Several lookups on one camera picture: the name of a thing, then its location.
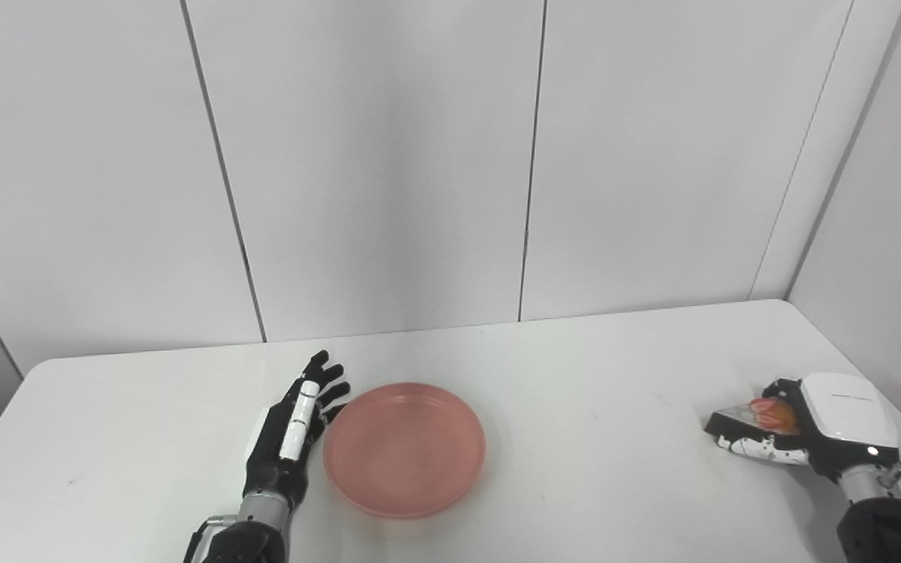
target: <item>pink plate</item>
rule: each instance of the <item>pink plate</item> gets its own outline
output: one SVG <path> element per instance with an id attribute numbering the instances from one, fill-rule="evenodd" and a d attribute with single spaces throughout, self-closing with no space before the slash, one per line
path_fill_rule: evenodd
<path id="1" fill-rule="evenodd" d="M 464 400 L 398 382 L 351 400 L 325 433 L 325 473 L 357 508 L 421 518 L 451 506 L 482 471 L 486 435 Z"/>

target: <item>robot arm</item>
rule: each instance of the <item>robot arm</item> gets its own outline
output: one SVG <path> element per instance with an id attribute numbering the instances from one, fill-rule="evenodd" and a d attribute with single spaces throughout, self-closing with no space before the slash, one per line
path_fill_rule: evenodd
<path id="1" fill-rule="evenodd" d="M 308 489 L 308 454 L 346 406 L 332 404 L 350 395 L 348 382 L 325 389 L 343 375 L 341 364 L 325 368 L 326 363 L 328 352 L 316 353 L 283 399 L 266 412 L 246 462 L 239 513 L 208 518 L 193 534 L 184 563 L 194 561 L 210 527 L 223 529 L 211 538 L 204 563 L 286 563 L 290 515 Z"/>
<path id="2" fill-rule="evenodd" d="M 901 460 L 895 423 L 871 382 L 816 373 L 712 414 L 707 432 L 748 457 L 810 464 L 843 489 L 837 536 L 850 563 L 901 563 Z"/>

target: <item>white table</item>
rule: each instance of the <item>white table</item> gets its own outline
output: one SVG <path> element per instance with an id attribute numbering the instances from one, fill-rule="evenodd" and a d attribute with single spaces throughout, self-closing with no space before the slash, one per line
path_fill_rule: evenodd
<path id="1" fill-rule="evenodd" d="M 236 509 L 257 412 L 321 348 L 355 392 L 457 393 L 489 455 L 461 503 L 398 522 L 346 505 L 316 449 L 294 563 L 842 559 L 838 487 L 702 432 L 774 378 L 857 373 L 764 300 L 47 361 L 0 420 L 0 563 L 179 561 L 203 518 Z"/>

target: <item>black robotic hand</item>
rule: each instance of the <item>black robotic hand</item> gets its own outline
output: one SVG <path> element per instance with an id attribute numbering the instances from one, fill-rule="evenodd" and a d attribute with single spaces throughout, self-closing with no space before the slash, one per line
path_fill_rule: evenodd
<path id="1" fill-rule="evenodd" d="M 308 453 L 325 432 L 326 425 L 332 423 L 339 411 L 346 406 L 332 407 L 332 404 L 350 395 L 348 382 L 337 382 L 332 388 L 326 389 L 329 384 L 343 377 L 342 364 L 333 364 L 326 368 L 326 363 L 328 352 L 325 350 L 312 356 L 301 377 L 294 381 L 283 399 L 266 414 L 260 438 L 257 439 L 253 453 L 246 463 L 246 487 L 242 491 L 243 496 L 257 491 L 275 492 L 290 502 L 291 511 L 303 502 L 308 490 Z M 318 393 L 315 396 L 307 395 L 307 387 L 314 389 L 314 385 L 304 385 L 305 382 L 314 382 L 318 386 Z M 303 388 L 305 388 L 304 396 L 314 399 L 314 409 L 307 431 L 304 432 L 300 456 L 297 456 L 297 459 L 289 459 L 282 457 L 282 448 L 285 445 L 283 442 L 289 427 L 293 428 L 296 424 L 293 421 L 296 414 L 294 410 L 303 395 Z"/>
<path id="2" fill-rule="evenodd" d="M 312 356 L 301 377 L 266 413 L 246 462 L 239 513 L 207 519 L 190 538 L 185 563 L 194 561 L 208 524 L 223 522 L 232 523 L 211 538 L 204 563 L 286 563 L 290 516 L 308 490 L 308 454 L 346 406 L 333 404 L 350 395 L 348 382 L 336 382 L 343 366 L 326 368 L 326 363 L 325 350 Z"/>

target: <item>black cable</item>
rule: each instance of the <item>black cable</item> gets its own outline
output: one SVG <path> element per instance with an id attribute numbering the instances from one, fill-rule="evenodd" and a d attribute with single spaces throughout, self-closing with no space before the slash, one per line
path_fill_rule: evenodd
<path id="1" fill-rule="evenodd" d="M 183 556 L 183 563 L 190 563 L 193 561 L 193 556 L 196 555 L 197 547 L 200 546 L 200 540 L 203 540 L 203 532 L 207 529 L 207 520 L 203 521 L 203 524 L 197 528 L 196 532 L 193 532 L 193 535 L 190 536 L 190 543 L 186 546 L 186 555 Z"/>

